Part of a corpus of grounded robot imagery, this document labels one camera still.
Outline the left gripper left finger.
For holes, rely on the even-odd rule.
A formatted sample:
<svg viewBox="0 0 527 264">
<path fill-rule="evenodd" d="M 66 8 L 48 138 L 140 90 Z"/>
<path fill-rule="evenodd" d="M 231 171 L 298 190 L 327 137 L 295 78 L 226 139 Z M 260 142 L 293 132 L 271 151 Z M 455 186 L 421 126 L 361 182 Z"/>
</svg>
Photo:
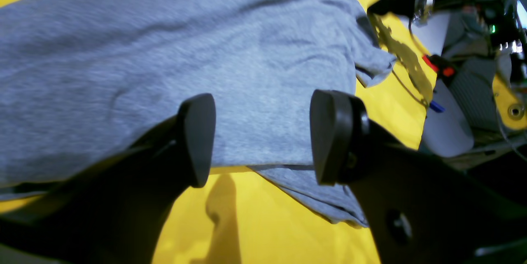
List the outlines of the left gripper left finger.
<svg viewBox="0 0 527 264">
<path fill-rule="evenodd" d="M 1 214 L 2 264 L 150 264 L 175 200 L 206 184 L 216 129 L 191 97 L 124 151 Z"/>
</svg>

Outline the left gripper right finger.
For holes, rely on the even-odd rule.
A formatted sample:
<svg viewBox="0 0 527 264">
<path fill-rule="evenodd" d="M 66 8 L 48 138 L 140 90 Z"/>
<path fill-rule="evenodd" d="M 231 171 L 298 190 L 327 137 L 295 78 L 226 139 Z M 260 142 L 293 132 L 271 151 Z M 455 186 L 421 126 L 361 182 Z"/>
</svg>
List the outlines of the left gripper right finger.
<svg viewBox="0 0 527 264">
<path fill-rule="evenodd" d="M 317 89 L 309 117 L 317 181 L 350 187 L 382 264 L 525 264 L 525 206 L 407 148 L 358 97 Z"/>
</svg>

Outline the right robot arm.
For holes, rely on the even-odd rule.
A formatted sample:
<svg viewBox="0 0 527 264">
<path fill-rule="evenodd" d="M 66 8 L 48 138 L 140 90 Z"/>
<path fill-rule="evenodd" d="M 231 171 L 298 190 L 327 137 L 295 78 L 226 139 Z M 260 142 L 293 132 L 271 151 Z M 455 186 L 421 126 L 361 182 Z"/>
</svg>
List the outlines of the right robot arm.
<svg viewBox="0 0 527 264">
<path fill-rule="evenodd" d="M 485 35 L 489 56 L 511 58 L 510 82 L 526 82 L 526 25 L 521 22 L 517 0 L 378 0 L 367 14 L 404 16 L 410 24 L 423 26 L 437 14 L 474 9 Z"/>
</svg>

